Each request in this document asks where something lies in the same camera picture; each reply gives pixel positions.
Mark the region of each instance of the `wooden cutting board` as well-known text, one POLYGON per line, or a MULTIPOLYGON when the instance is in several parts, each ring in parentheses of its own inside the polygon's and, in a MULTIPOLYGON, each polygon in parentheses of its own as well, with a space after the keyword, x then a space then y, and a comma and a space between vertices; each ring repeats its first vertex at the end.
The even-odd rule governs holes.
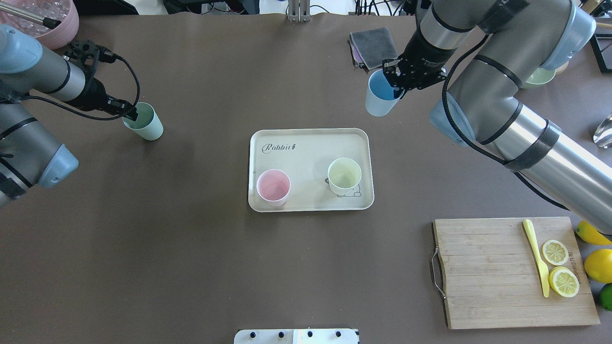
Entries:
POLYGON ((524 219, 435 220, 449 328, 599 324, 570 219, 529 218, 540 250, 547 240, 561 241, 570 255, 564 266, 580 281, 576 296, 562 297, 551 289, 549 298, 542 296, 524 219))

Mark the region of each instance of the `table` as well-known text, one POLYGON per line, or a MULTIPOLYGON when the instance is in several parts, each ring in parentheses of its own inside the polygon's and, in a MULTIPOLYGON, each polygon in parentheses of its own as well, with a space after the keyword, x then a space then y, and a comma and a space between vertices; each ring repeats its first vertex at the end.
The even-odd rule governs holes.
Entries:
MULTIPOLYGON (((347 39, 381 26, 400 51, 415 30, 412 18, 328 14, 306 24, 281 14, 82 18, 77 38, 132 63, 165 133, 146 142, 119 121, 27 102, 80 167, 1 210, 0 342, 232 343, 238 329, 305 327, 359 329, 362 343, 609 341, 612 313, 601 307, 599 326, 446 327, 428 265, 432 221, 579 219, 434 129, 427 114, 441 85, 409 93, 383 118, 367 114, 368 75, 353 67, 347 39), (368 133, 372 207, 250 209, 253 133, 333 127, 368 133)), ((133 99, 120 62, 97 77, 133 99)), ((591 141, 612 109, 610 86, 587 47, 518 97, 611 164, 612 151, 591 141)))

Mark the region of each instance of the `folded towel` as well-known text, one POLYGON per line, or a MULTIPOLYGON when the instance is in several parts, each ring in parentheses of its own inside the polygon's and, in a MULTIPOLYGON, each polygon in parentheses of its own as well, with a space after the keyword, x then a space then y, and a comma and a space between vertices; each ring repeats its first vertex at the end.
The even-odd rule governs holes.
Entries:
POLYGON ((357 67, 362 66, 359 65, 361 62, 358 61, 357 56, 363 60, 363 64, 368 70, 373 70, 381 67, 383 60, 395 59, 399 55, 395 49, 393 38, 391 38, 391 32, 387 27, 351 32, 349 37, 351 53, 357 67))

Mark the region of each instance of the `lemon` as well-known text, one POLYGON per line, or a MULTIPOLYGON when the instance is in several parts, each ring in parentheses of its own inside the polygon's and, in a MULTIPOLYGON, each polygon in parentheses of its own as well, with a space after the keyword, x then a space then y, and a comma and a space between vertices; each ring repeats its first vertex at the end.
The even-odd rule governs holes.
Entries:
POLYGON ((590 278, 601 283, 612 283, 612 250, 593 251, 584 261, 584 270, 590 278))
POLYGON ((599 304, 612 312, 612 283, 604 285, 599 292, 599 304))
POLYGON ((546 241, 542 245, 542 255, 552 265, 563 265, 570 258, 567 247, 557 240, 546 241))
POLYGON ((576 227, 576 234, 580 239, 593 245, 611 245, 612 241, 603 236, 587 221, 581 221, 576 227))
POLYGON ((576 275, 565 266, 553 268, 548 274, 548 283, 557 294, 563 297, 574 297, 580 289, 576 275))

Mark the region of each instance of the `knife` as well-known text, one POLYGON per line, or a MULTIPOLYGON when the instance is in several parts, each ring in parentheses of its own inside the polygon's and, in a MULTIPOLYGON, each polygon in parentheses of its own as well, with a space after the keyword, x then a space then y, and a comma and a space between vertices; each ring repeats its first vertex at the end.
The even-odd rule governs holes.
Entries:
POLYGON ((535 265, 537 266, 537 272, 540 275, 540 282, 542 282, 542 294, 544 297, 548 297, 548 293, 550 292, 550 285, 548 284, 548 266, 546 263, 544 263, 542 257, 540 257, 540 250, 537 246, 534 224, 531 222, 531 220, 527 219, 523 221, 523 228, 525 229, 527 239, 529 240, 529 245, 531 246, 531 250, 534 254, 535 265))

